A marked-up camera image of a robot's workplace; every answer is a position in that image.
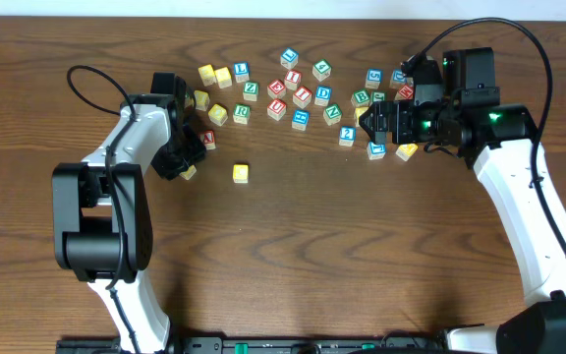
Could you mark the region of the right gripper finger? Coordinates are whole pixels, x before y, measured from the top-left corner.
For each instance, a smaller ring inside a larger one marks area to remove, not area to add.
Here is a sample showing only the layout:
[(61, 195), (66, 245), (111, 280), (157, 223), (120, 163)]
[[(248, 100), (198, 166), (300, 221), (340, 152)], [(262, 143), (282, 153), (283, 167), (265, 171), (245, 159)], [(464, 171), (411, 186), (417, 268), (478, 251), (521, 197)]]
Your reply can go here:
[(370, 141), (375, 145), (386, 145), (387, 144), (387, 133), (388, 129), (383, 126), (373, 126), (362, 124), (361, 127), (368, 134)]
[(390, 114), (390, 102), (373, 103), (359, 118), (361, 124), (386, 124)]

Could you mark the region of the yellow O block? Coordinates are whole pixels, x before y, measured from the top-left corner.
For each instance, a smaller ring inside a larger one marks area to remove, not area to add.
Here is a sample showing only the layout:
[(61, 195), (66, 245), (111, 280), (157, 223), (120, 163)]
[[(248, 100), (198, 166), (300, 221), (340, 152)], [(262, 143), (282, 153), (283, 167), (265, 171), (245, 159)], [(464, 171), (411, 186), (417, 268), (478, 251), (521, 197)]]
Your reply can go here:
[(191, 165), (186, 171), (181, 172), (180, 176), (185, 180), (190, 180), (197, 173), (197, 168)]

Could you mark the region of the yellow C block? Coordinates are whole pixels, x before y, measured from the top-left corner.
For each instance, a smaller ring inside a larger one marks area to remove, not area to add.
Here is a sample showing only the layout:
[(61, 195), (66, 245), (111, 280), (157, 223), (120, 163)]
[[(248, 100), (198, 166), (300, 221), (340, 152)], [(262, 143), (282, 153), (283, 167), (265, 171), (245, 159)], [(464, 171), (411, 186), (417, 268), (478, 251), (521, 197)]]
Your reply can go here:
[(235, 164), (232, 172), (236, 184), (246, 184), (250, 179), (250, 167), (247, 164)]

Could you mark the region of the green R block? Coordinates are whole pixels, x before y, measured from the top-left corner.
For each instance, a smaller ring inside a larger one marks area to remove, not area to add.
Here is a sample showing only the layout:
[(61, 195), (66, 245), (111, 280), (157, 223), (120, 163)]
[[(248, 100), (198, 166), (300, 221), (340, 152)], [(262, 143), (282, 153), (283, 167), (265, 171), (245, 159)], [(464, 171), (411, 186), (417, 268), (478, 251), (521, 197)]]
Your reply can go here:
[(251, 108), (245, 104), (236, 104), (233, 110), (233, 120), (237, 124), (247, 125), (251, 116)]

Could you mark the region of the blue L block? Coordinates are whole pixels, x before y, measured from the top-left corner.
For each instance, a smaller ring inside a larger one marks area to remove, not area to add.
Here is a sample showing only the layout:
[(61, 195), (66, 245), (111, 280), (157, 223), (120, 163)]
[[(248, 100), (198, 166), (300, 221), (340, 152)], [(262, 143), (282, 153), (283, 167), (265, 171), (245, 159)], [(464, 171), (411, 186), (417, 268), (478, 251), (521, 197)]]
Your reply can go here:
[(250, 67), (247, 62), (233, 64), (233, 73), (237, 83), (247, 82), (250, 79)]

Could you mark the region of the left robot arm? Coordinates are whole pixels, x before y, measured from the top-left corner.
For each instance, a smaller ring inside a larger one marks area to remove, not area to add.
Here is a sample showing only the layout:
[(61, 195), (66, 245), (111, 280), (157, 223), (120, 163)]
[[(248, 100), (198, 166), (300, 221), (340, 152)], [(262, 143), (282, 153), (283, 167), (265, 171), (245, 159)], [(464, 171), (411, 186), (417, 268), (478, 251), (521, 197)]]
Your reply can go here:
[(174, 73), (157, 72), (148, 93), (123, 95), (119, 120), (82, 161), (52, 173), (55, 259), (106, 306), (118, 337), (61, 339), (59, 353), (180, 353), (147, 271), (153, 230), (144, 174), (165, 180), (195, 171), (206, 148), (190, 125), (196, 98)]

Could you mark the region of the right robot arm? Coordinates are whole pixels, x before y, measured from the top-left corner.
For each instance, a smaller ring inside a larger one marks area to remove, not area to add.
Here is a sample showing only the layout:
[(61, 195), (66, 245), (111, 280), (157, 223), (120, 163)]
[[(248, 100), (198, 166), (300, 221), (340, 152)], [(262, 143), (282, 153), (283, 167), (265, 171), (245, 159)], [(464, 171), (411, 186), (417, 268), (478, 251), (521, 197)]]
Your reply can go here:
[(374, 103), (359, 119), (376, 145), (432, 143), (457, 148), (490, 195), (522, 279), (526, 310), (499, 326), (445, 330), (452, 351), (566, 353), (566, 211), (542, 152), (537, 126), (520, 104), (503, 105), (489, 47), (426, 57), (411, 73), (414, 96)]

